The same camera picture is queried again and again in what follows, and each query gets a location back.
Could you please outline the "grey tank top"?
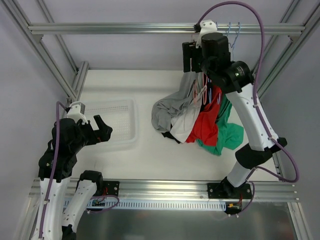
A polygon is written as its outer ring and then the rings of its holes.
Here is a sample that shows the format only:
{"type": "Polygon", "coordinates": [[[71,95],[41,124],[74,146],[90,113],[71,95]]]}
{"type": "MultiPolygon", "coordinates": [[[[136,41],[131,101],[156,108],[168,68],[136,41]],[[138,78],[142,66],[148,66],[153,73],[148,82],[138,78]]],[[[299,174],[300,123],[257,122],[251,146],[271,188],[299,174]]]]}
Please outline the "grey tank top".
{"type": "Polygon", "coordinates": [[[202,86],[202,77],[196,72],[183,74],[179,90],[158,100],[151,110],[151,124],[156,131],[171,130],[171,121],[179,117],[192,103],[196,87],[202,86]]]}

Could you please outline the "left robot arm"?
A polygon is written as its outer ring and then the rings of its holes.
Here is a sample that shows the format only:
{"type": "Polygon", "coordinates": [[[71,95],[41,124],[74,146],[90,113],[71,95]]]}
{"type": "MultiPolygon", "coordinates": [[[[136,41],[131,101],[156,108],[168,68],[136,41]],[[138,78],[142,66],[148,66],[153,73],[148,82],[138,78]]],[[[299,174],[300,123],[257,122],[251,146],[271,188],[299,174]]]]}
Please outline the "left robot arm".
{"type": "Polygon", "coordinates": [[[91,197],[104,190],[103,175],[99,171],[85,170],[79,177],[71,202],[64,207],[67,187],[71,181],[77,153],[86,146],[107,142],[113,129],[100,115],[90,122],[71,118],[58,118],[51,130],[52,139],[38,162],[40,202],[33,240],[74,240],[80,219],[91,197]]]}

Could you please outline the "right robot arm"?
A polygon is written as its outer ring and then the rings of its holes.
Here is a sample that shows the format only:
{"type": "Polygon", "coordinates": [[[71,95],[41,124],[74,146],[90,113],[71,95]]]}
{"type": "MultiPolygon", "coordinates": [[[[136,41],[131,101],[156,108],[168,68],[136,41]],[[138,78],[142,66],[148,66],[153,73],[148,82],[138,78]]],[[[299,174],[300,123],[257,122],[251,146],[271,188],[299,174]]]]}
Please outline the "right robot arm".
{"type": "Polygon", "coordinates": [[[212,190],[210,196],[235,199],[245,192],[246,179],[252,170],[267,162],[287,145],[265,120],[254,93],[254,77],[244,61],[232,61],[228,38],[218,32],[207,33],[200,42],[182,43],[183,71],[204,73],[231,102],[248,137],[248,143],[235,152],[231,172],[212,190]]]}

